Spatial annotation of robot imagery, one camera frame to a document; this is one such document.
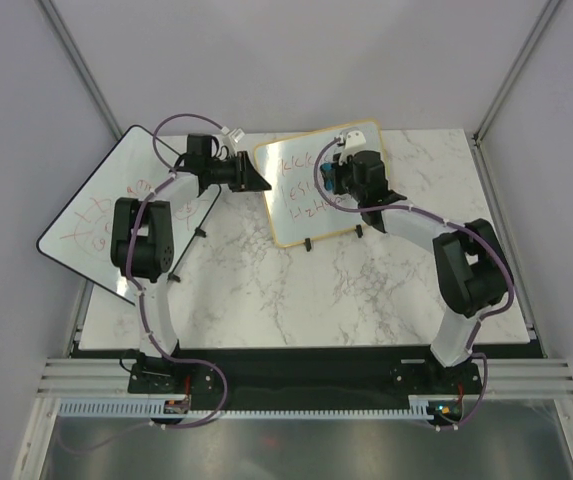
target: white connector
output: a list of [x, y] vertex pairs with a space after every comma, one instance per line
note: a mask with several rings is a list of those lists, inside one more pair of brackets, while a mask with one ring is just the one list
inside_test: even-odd
[[230, 130], [228, 127], [222, 127], [222, 135], [224, 135], [224, 145], [228, 147], [231, 154], [237, 153], [237, 146], [244, 138], [244, 131], [241, 128], [234, 128]]
[[344, 144], [344, 148], [339, 156], [340, 165], [344, 165], [344, 163], [348, 161], [349, 156], [355, 155], [357, 152], [366, 148], [366, 137], [359, 130], [351, 130], [340, 138], [341, 143]]

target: red handwriting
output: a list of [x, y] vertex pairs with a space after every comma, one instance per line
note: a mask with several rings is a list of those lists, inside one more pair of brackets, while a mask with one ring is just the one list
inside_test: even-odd
[[[334, 203], [342, 203], [342, 197], [329, 197]], [[312, 202], [309, 200], [304, 205], [294, 205], [289, 206], [288, 211], [290, 212], [290, 218], [293, 222], [297, 222], [302, 218], [312, 218], [320, 212], [327, 212], [334, 210], [330, 203], [322, 198], [311, 198]]]
[[287, 175], [287, 172], [290, 172], [293, 169], [311, 168], [313, 165], [315, 165], [315, 159], [308, 152], [306, 152], [303, 157], [295, 157], [293, 155], [290, 158], [279, 159], [279, 170], [283, 177]]
[[298, 182], [297, 185], [290, 188], [290, 190], [286, 191], [283, 185], [280, 185], [280, 190], [282, 192], [282, 199], [284, 200], [284, 204], [288, 208], [288, 199], [292, 200], [293, 202], [302, 199], [309, 195], [314, 195], [319, 197], [317, 190], [315, 190], [315, 185], [312, 180], [305, 181], [302, 180]]
[[137, 180], [135, 186], [126, 187], [126, 193], [128, 193], [129, 197], [132, 198], [139, 198], [142, 197], [145, 193], [150, 192], [153, 189], [153, 186], [144, 179]]
[[109, 198], [97, 200], [89, 198], [89, 207], [83, 212], [73, 212], [78, 218], [73, 233], [63, 235], [61, 240], [72, 239], [87, 255], [104, 262], [106, 246], [110, 244], [113, 202]]
[[205, 198], [200, 198], [198, 200], [193, 200], [192, 202], [188, 202], [186, 205], [177, 209], [175, 213], [173, 213], [173, 217], [176, 220], [179, 220], [184, 223], [186, 226], [186, 231], [190, 231], [191, 229], [191, 217], [197, 213], [199, 207], [210, 203], [210, 200]]

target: black bracket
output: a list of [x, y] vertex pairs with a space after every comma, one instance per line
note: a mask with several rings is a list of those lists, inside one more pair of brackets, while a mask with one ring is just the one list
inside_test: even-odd
[[[173, 356], [178, 356], [179, 347]], [[223, 384], [217, 373], [204, 365], [176, 364], [163, 358], [137, 354], [131, 368], [128, 393], [221, 395]]]
[[[343, 165], [339, 164], [339, 158], [340, 154], [335, 154], [332, 162], [319, 167], [327, 191], [335, 195], [349, 194], [357, 201], [359, 208], [379, 207], [406, 200], [404, 195], [388, 188], [386, 168], [379, 152], [358, 152], [348, 156]], [[381, 211], [361, 215], [366, 225], [385, 233]]]
[[[493, 226], [480, 218], [466, 223], [465, 227], [490, 245], [512, 278]], [[471, 317], [480, 309], [499, 303], [508, 291], [506, 280], [495, 261], [466, 233], [441, 234], [433, 239], [433, 251], [439, 291], [455, 313]], [[476, 256], [477, 261], [469, 264], [468, 256]]]
[[173, 226], [170, 203], [151, 202], [146, 205], [141, 226], [148, 226], [148, 234], [133, 233], [135, 219], [141, 202], [132, 198], [119, 198], [115, 202], [113, 231], [110, 244], [110, 259], [126, 275], [126, 260], [130, 240], [135, 234], [135, 250], [131, 273], [137, 278], [156, 282], [159, 276], [170, 270], [173, 261]]
[[228, 155], [224, 160], [212, 155], [217, 139], [212, 135], [188, 135], [186, 153], [175, 162], [178, 171], [190, 172], [199, 180], [199, 193], [213, 184], [227, 184], [233, 192], [262, 192], [270, 184], [255, 170], [248, 152]]
[[458, 385], [466, 394], [479, 394], [482, 383], [479, 368], [470, 359], [444, 368], [429, 355], [425, 360], [398, 361], [391, 366], [395, 389], [408, 395], [447, 395], [457, 397]]

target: wire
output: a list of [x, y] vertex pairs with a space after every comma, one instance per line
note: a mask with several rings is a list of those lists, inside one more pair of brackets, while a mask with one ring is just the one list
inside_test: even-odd
[[217, 137], [212, 137], [213, 138], [213, 142], [215, 142], [215, 156], [218, 157], [219, 156], [219, 140], [217, 139]]
[[[477, 415], [477, 412], [479, 412], [479, 407], [482, 404], [482, 400], [484, 399], [484, 397], [486, 396], [486, 389], [488, 388], [488, 357], [486, 357], [486, 354], [482, 353], [482, 352], [477, 352], [477, 353], [473, 353], [471, 355], [471, 358], [478, 358], [482, 361], [483, 364], [483, 369], [484, 369], [484, 381], [482, 382], [482, 389], [479, 392], [479, 397], [477, 397], [477, 400], [475, 401], [475, 405], [473, 405], [473, 408], [471, 409], [471, 411], [468, 413], [468, 415], [464, 416], [464, 403], [462, 402], [462, 414], [461, 414], [461, 419], [458, 422], [454, 422], [451, 425], [445, 425], [445, 426], [440, 426], [438, 431], [444, 431], [444, 430], [458, 430], [460, 427], [463, 427], [464, 425], [466, 425], [468, 422], [470, 422], [472, 420], [472, 418]], [[425, 424], [425, 423], [416, 423], [416, 425], [421, 425], [422, 427], [426, 427], [428, 426], [429, 428], [432, 429], [437, 429], [437, 427], [431, 425], [431, 424]]]
[[[224, 149], [226, 149], [226, 155], [222, 157]], [[222, 148], [220, 148], [219, 151], [217, 152], [217, 158], [219, 158], [220, 160], [226, 160], [226, 157], [228, 157], [229, 155], [230, 155], [230, 150], [227, 145], [222, 145]]]
[[128, 352], [134, 352], [134, 351], [135, 351], [135, 350], [133, 350], [132, 348], [129, 348], [128, 350], [124, 350], [124, 352], [122, 353], [122, 355], [119, 357], [119, 366], [122, 367], [124, 370], [126, 370], [129, 375], [131, 375], [131, 374], [133, 373], [133, 371], [127, 369], [126, 366], [124, 365], [124, 357], [126, 357], [126, 355], [128, 354]]
[[115, 435], [111, 435], [110, 437], [105, 438], [101, 442], [86, 448], [71, 448], [68, 445], [66, 445], [62, 439], [61, 426], [58, 426], [55, 429], [55, 441], [57, 442], [59, 448], [64, 450], [66, 453], [69, 453], [71, 455], [88, 455], [89, 453], [94, 452], [98, 448], [108, 445], [109, 443], [114, 442], [115, 440], [118, 440], [123, 436], [128, 435], [131, 432], [134, 432], [135, 430], [139, 430], [140, 428], [148, 426], [150, 426], [150, 422], [148, 421], [136, 423], [134, 425], [131, 425], [130, 427], [125, 428], [121, 432], [118, 432]]
[[157, 135], [159, 134], [159, 131], [162, 129], [164, 125], [166, 125], [171, 120], [175, 120], [176, 118], [197, 118], [198, 120], [203, 120], [205, 122], [210, 123], [219, 130], [224, 128], [215, 120], [211, 120], [210, 118], [205, 117], [203, 115], [197, 115], [196, 113], [178, 113], [176, 115], [171, 115], [170, 117], [162, 120], [161, 123], [157, 125], [157, 128], [155, 128], [155, 130], [153, 131], [153, 150], [155, 151], [155, 155], [157, 155], [159, 161], [162, 162], [171, 171], [175, 171], [175, 168], [166, 160], [164, 160], [164, 157], [162, 157], [161, 153], [159, 153], [159, 149], [157, 148], [157, 142], [159, 141], [159, 137]]
[[461, 405], [464, 400], [464, 386], [461, 383], [458, 383], [457, 390], [459, 391], [459, 397], [457, 397], [457, 403], [455, 403], [455, 405]]
[[479, 322], [475, 323], [475, 326], [473, 327], [471, 334], [470, 334], [470, 336], [466, 342], [466, 350], [470, 350], [473, 346], [474, 341], [475, 341], [475, 337], [477, 336], [477, 333], [479, 332], [479, 329], [481, 327], [481, 322], [488, 317], [491, 317], [494, 315], [499, 315], [500, 313], [504, 313], [506, 310], [508, 310], [511, 307], [511, 305], [513, 304], [513, 302], [515, 300], [515, 286], [513, 284], [513, 280], [512, 280], [510, 273], [508, 271], [508, 267], [506, 267], [506, 265], [504, 265], [504, 262], [501, 260], [501, 258], [499, 258], [499, 255], [497, 255], [497, 252], [495, 252], [495, 250], [493, 250], [493, 247], [491, 247], [488, 244], [488, 242], [486, 242], [486, 240], [484, 240], [482, 237], [477, 235], [475, 232], [473, 232], [472, 230], [470, 230], [470, 229], [468, 229], [462, 225], [459, 225], [457, 223], [447, 221], [445, 218], [440, 217], [439, 215], [436, 215], [432, 212], [429, 212], [428, 210], [424, 210], [424, 209], [421, 209], [421, 208], [418, 208], [415, 206], [410, 206], [410, 205], [395, 205], [395, 204], [379, 205], [379, 206], [375, 206], [375, 207], [366, 207], [366, 208], [349, 208], [349, 207], [344, 207], [342, 205], [339, 205], [337, 202], [334, 202], [333, 200], [331, 200], [331, 198], [328, 195], [326, 195], [326, 192], [324, 192], [324, 190], [323, 190], [323, 188], [319, 182], [319, 174], [318, 174], [319, 173], [319, 165], [321, 164], [322, 157], [328, 151], [328, 149], [331, 148], [333, 145], [338, 144], [339, 141], [340, 141], [339, 138], [335, 138], [328, 145], [326, 145], [321, 150], [321, 152], [319, 152], [319, 155], [317, 155], [317, 159], [315, 160], [315, 164], [313, 166], [313, 181], [315, 183], [315, 188], [317, 189], [317, 191], [319, 192], [321, 197], [326, 202], [328, 202], [328, 204], [331, 207], [333, 207], [337, 210], [340, 210], [342, 212], [347, 212], [347, 213], [369, 213], [369, 212], [381, 212], [383, 210], [404, 210], [404, 211], [407, 211], [410, 213], [416, 213], [416, 214], [421, 215], [423, 217], [429, 218], [429, 219], [431, 219], [437, 223], [446, 225], [446, 226], [448, 226], [454, 230], [465, 233], [470, 238], [472, 238], [474, 241], [476, 241], [479, 245], [481, 245], [481, 247], [493, 259], [493, 262], [495, 262], [495, 264], [499, 268], [500, 272], [502, 273], [502, 276], [504, 277], [504, 281], [506, 282], [506, 287], [508, 288], [508, 299], [503, 306], [496, 308], [495, 310], [490, 310], [490, 311], [484, 312], [479, 316]]
[[446, 420], [448, 423], [451, 423], [453, 425], [457, 425], [460, 420], [453, 420], [452, 418], [448, 418], [446, 415], [444, 415], [442, 412], [440, 411], [435, 411], [435, 413], [439, 416], [439, 418], [443, 418], [444, 420]]
[[[180, 118], [180, 117], [199, 118], [201, 120], [204, 120], [206, 122], [211, 123], [212, 125], [214, 125], [215, 127], [219, 128], [219, 129], [222, 129], [222, 126], [220, 124], [214, 122], [213, 120], [210, 120], [207, 117], [204, 117], [201, 115], [195, 115], [192, 113], [180, 113], [180, 114], [173, 115], [173, 116], [166, 118], [157, 126], [157, 128], [155, 129], [155, 131], [153, 133], [153, 147], [155, 148], [155, 153], [157, 154], [158, 158], [162, 162], [164, 162], [164, 160], [161, 157], [161, 155], [159, 155], [159, 152], [157, 151], [156, 143], [155, 143], [156, 138], [157, 138], [157, 133], [166, 123], [168, 123], [171, 120], [174, 120], [175, 118]], [[203, 366], [206, 366], [206, 367], [212, 369], [215, 373], [217, 373], [217, 375], [219, 375], [219, 377], [222, 379], [222, 383], [224, 385], [224, 392], [222, 393], [222, 398], [219, 401], [217, 407], [215, 407], [215, 409], [212, 412], [210, 412], [205, 417], [203, 417], [199, 420], [196, 420], [194, 422], [191, 422], [191, 423], [182, 423], [179, 425], [167, 425], [167, 428], [186, 429], [186, 428], [195, 428], [195, 427], [199, 427], [202, 425], [206, 425], [207, 423], [210, 423], [213, 419], [215, 419], [215, 417], [222, 411], [224, 405], [226, 404], [226, 400], [228, 399], [228, 381], [226, 379], [226, 375], [224, 375], [224, 372], [217, 365], [215, 365], [214, 363], [209, 362], [207, 360], [202, 360], [202, 359], [197, 359], [197, 358], [191, 358], [191, 359], [189, 359], [189, 358], [185, 358], [185, 359], [184, 358], [175, 358], [175, 357], [172, 357], [171, 355], [169, 355], [168, 353], [166, 353], [164, 351], [164, 349], [161, 347], [161, 345], [159, 344], [159, 342], [155, 338], [155, 336], [153, 334], [154, 332], [151, 331], [150, 325], [148, 323], [148, 318], [146, 317], [146, 309], [144, 308], [145, 290], [142, 287], [142, 284], [139, 283], [139, 281], [136, 278], [134, 278], [132, 275], [133, 257], [135, 254], [135, 243], [137, 241], [137, 232], [139, 231], [139, 228], [141, 227], [142, 219], [144, 217], [144, 211], [146, 210], [146, 206], [148, 205], [148, 203], [153, 201], [159, 193], [161, 193], [165, 188], [167, 188], [169, 185], [171, 185], [175, 181], [176, 177], [177, 176], [174, 173], [172, 173], [168, 179], [166, 179], [157, 188], [155, 188], [153, 191], [151, 191], [144, 198], [144, 200], [141, 202], [141, 204], [139, 206], [139, 210], [137, 211], [137, 216], [135, 217], [135, 222], [133, 224], [133, 230], [132, 230], [133, 235], [131, 236], [130, 242], [128, 244], [128, 253], [126, 255], [126, 269], [125, 269], [124, 273], [126, 274], [126, 278], [135, 286], [135, 288], [137, 288], [137, 291], [138, 291], [137, 292], [138, 293], [137, 304], [139, 307], [139, 313], [140, 313], [140, 316], [142, 319], [142, 326], [144, 327], [144, 332], [146, 333], [146, 335], [148, 335], [148, 339], [149, 339], [150, 343], [153, 345], [155, 350], [157, 350], [157, 352], [161, 355], [161, 357], [168, 360], [169, 362], [180, 364], [180, 365], [203, 365]]]

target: metal floor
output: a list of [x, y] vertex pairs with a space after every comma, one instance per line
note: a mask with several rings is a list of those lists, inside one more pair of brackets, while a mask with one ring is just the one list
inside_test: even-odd
[[[59, 419], [71, 448], [132, 419]], [[75, 456], [53, 440], [44, 480], [573, 479], [552, 404], [486, 402], [459, 432], [370, 420], [219, 420], [185, 431], [144, 427]]]

